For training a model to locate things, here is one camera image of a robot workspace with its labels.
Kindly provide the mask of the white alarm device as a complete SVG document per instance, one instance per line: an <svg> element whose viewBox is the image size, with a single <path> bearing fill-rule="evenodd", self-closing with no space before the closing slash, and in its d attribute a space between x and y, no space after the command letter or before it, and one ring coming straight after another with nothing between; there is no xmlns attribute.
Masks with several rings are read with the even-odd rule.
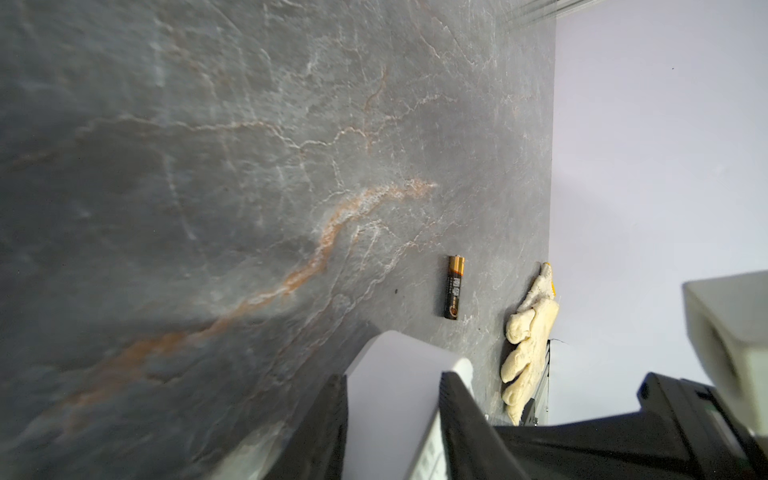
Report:
<svg viewBox="0 0 768 480"><path fill-rule="evenodd" d="M446 479L439 385L446 371L472 388L469 359L397 331L366 343L346 370L344 479Z"/></svg>

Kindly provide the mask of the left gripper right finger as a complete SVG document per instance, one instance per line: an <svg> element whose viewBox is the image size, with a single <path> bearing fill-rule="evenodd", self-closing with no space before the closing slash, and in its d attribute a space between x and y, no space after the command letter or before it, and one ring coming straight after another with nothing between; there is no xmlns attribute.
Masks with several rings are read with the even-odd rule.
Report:
<svg viewBox="0 0 768 480"><path fill-rule="evenodd" d="M441 374L439 414L449 479L530 478L454 371Z"/></svg>

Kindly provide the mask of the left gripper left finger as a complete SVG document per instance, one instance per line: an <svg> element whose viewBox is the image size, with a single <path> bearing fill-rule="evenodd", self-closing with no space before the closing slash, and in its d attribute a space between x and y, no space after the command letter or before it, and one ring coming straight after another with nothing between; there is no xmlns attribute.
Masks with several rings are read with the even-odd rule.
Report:
<svg viewBox="0 0 768 480"><path fill-rule="evenodd" d="M341 479L347 429L347 377L334 374L264 479Z"/></svg>

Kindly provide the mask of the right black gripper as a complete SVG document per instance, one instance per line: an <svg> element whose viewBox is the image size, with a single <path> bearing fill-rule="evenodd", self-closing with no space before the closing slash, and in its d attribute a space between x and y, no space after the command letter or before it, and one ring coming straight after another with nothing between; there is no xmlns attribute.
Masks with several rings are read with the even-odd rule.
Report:
<svg viewBox="0 0 768 480"><path fill-rule="evenodd" d="M767 456L716 388L649 373L638 411L497 428L532 479L764 479Z"/></svg>

